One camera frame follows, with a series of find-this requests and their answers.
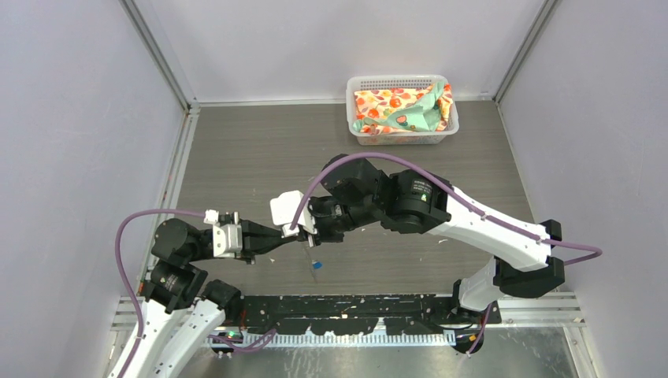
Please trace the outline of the large metal keyring disc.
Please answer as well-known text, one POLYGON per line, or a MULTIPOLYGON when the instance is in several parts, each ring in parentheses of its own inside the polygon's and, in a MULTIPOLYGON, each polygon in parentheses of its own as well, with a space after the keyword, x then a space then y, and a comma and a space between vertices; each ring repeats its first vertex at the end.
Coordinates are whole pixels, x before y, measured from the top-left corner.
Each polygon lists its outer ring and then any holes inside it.
POLYGON ((310 276, 312 277, 313 282, 314 282, 315 284, 317 284, 317 283, 318 283, 318 281, 317 281, 317 274, 316 274, 316 269, 314 268, 314 262, 315 262, 315 260, 314 260, 314 259, 311 257, 311 255, 310 255, 310 247, 309 247, 309 245, 308 245, 307 243, 304 243, 304 244, 302 245, 302 250, 303 250, 303 252, 304 252, 304 254, 305 254, 306 264, 307 264, 307 268, 308 268, 308 270, 309 270, 310 276))

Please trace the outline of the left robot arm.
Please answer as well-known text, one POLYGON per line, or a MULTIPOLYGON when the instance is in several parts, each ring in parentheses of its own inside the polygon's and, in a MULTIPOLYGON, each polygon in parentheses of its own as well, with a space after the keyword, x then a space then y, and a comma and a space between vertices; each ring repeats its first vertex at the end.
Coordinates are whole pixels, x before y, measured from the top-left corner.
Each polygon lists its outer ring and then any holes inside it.
POLYGON ((247 263, 284 244, 299 240, 275 228, 222 215, 172 209, 172 218, 158 225, 151 253, 158 263, 136 294, 121 258, 121 239, 130 221, 158 215, 157 209, 133 213, 119 226, 115 258, 137 321, 111 377, 176 377, 215 328, 234 325, 243 313, 241 291, 221 280, 208 281, 197 261, 233 258, 247 263))

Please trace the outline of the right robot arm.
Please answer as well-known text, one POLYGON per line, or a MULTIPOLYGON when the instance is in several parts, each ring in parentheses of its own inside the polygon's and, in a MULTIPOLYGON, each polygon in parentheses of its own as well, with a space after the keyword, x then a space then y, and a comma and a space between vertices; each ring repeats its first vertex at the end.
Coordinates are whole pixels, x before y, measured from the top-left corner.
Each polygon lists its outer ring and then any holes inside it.
POLYGON ((566 280, 564 261, 551 254, 561 239, 560 223, 530 224, 475 202, 448 180, 407 161, 402 172, 386 174, 376 153, 340 154, 315 179, 325 197, 304 194, 300 213, 314 219, 316 240, 340 243, 345 233, 380 224, 400 234, 440 235, 467 243, 492 258, 453 285, 450 313, 469 323, 503 295, 539 298, 566 280))

